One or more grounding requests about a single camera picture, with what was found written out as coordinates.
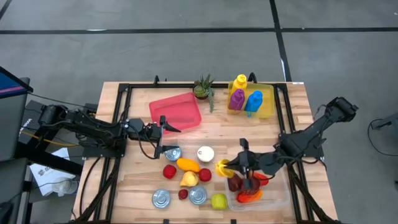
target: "paper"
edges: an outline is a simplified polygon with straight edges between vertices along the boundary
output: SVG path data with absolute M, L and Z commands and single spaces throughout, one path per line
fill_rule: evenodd
M 55 156 L 58 157 L 64 157 L 64 159 L 70 160 L 69 159 L 69 154 L 68 154 L 68 149 L 67 148 L 61 148 L 55 152 L 52 153 Z M 30 170 L 33 173 L 33 176 L 35 177 L 35 180 L 37 182 L 38 186 L 47 184 L 47 183 L 53 183 L 55 182 L 55 179 L 58 177 L 66 177 L 68 179 L 72 179 L 75 177 L 73 174 L 68 174 L 66 172 L 62 172 L 59 170 L 54 170 L 49 167 L 45 167 L 42 165 L 38 164 L 32 164 L 30 165 Z M 40 191 L 43 196 L 48 196 L 53 192 L 52 190 L 52 184 L 47 184 L 45 186 L 40 187 Z

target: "blue screen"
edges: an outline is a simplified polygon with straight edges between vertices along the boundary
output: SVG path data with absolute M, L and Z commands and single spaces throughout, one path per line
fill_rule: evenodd
M 0 72 L 0 95 L 15 95 L 27 93 L 27 90 L 7 75 Z

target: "monitor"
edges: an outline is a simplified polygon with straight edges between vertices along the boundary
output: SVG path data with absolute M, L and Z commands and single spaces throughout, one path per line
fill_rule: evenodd
M 33 88 L 0 67 L 0 99 L 33 92 Z

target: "plant pot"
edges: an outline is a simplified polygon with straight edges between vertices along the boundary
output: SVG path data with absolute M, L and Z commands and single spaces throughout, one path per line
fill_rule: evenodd
M 194 87 L 192 88 L 192 92 L 193 92 L 193 95 L 195 95 L 195 97 L 196 97 L 197 99 L 199 99 L 199 100 L 205 100 L 205 99 L 207 99 L 207 98 L 209 97 L 208 95 L 207 95 L 207 96 L 196 96 L 195 91 L 194 91 L 195 87 L 196 87 L 196 86 L 194 86 Z

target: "metal can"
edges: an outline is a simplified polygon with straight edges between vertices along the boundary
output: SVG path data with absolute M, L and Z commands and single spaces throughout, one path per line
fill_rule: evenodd
M 177 159 L 179 159 L 182 156 L 182 150 L 178 147 L 175 149 L 165 151 L 164 155 L 168 160 L 175 162 L 177 161 Z
M 189 200 L 194 205 L 201 205 L 207 199 L 206 189 L 202 186 L 195 186 L 189 191 Z
M 165 189 L 158 189 L 152 196 L 152 203 L 157 208 L 166 208 L 170 204 L 170 192 Z

